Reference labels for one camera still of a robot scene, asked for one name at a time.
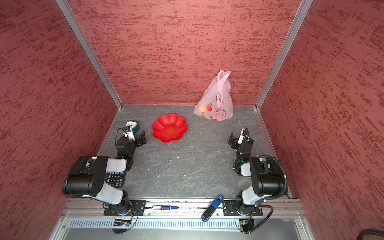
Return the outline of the pink plastic bag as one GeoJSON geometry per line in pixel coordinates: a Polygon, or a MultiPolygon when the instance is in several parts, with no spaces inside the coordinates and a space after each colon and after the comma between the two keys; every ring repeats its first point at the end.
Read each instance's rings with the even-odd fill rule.
{"type": "Polygon", "coordinates": [[[230,74],[231,71],[219,71],[195,106],[195,115],[218,122],[232,118],[234,105],[230,95],[231,84],[228,80],[230,74]]]}

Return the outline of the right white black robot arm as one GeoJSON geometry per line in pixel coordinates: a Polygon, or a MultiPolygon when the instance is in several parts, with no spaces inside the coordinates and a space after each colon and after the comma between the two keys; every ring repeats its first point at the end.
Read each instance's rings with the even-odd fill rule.
{"type": "Polygon", "coordinates": [[[253,143],[248,129],[242,129],[238,138],[231,134],[228,141],[236,150],[233,171],[239,176],[251,178],[251,186],[237,195],[235,210],[241,215],[288,193],[288,177],[282,164],[270,155],[253,157],[253,143]]]}

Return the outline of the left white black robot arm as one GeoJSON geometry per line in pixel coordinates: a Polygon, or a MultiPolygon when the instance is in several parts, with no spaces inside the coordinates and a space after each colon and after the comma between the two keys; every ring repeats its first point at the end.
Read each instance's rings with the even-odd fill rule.
{"type": "Polygon", "coordinates": [[[126,173],[134,163],[136,148],[147,143],[145,132],[138,138],[125,133],[115,141],[116,158],[108,156],[81,156],[71,167],[62,192],[77,198],[91,198],[102,202],[104,208],[117,215],[132,214],[134,207],[128,193],[121,190],[126,173]]]}

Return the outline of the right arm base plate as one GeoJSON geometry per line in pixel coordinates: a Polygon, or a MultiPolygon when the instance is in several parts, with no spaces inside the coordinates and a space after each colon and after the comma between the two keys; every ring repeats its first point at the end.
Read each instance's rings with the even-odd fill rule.
{"type": "Polygon", "coordinates": [[[263,211],[260,207],[254,205],[244,205],[234,200],[223,201],[224,216],[238,216],[238,217],[260,217],[263,211]]]}

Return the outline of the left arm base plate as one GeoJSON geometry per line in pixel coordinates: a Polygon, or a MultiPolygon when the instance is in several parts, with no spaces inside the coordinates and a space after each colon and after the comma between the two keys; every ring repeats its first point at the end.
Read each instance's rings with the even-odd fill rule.
{"type": "Polygon", "coordinates": [[[146,203],[147,201],[145,200],[128,200],[128,206],[125,206],[124,204],[110,205],[104,203],[104,216],[129,217],[132,214],[142,216],[144,214],[146,203]]]}

